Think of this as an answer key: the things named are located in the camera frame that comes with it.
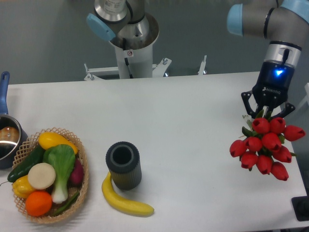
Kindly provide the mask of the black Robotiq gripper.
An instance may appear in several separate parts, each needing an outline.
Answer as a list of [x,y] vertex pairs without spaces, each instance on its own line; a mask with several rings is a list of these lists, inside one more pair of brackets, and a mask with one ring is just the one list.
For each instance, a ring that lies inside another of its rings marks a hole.
[[273,62],[264,62],[260,70],[257,82],[251,91],[242,92],[241,98],[246,112],[251,118],[256,118],[256,111],[251,108],[249,99],[252,94],[258,106],[276,108],[283,104],[284,109],[274,118],[285,118],[295,110],[295,106],[288,100],[288,89],[294,75],[294,68]]

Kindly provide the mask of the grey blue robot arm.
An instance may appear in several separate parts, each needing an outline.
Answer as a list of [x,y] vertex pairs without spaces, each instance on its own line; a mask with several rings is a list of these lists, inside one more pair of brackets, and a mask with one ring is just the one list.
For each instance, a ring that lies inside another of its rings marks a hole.
[[[155,18],[146,13],[142,0],[97,0],[86,22],[98,37],[115,49],[122,79],[163,76],[169,60],[153,65],[153,44],[159,35]],[[241,97],[247,114],[258,118],[280,105],[279,117],[295,107],[288,102],[288,89],[309,33],[306,0],[255,0],[233,5],[227,30],[235,35],[261,36],[270,41],[257,82]]]

